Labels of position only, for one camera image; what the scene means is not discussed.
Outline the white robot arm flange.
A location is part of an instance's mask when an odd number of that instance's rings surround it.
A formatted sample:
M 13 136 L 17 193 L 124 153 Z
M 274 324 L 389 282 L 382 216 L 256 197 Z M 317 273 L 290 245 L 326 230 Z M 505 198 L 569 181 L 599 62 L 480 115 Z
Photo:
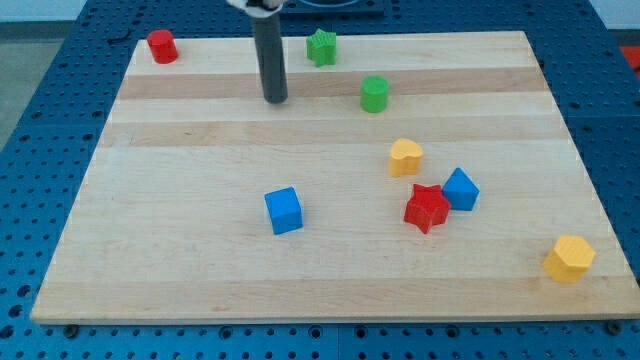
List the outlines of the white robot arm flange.
M 286 0 L 226 0 L 226 2 L 244 11 L 253 18 L 268 18 L 278 13 Z

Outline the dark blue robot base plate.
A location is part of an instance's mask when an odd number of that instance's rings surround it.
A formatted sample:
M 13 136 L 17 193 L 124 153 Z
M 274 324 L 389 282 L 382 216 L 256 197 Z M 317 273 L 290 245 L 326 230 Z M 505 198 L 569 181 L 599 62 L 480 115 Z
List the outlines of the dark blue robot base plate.
M 282 16 L 302 15 L 380 15 L 385 0 L 288 0 Z

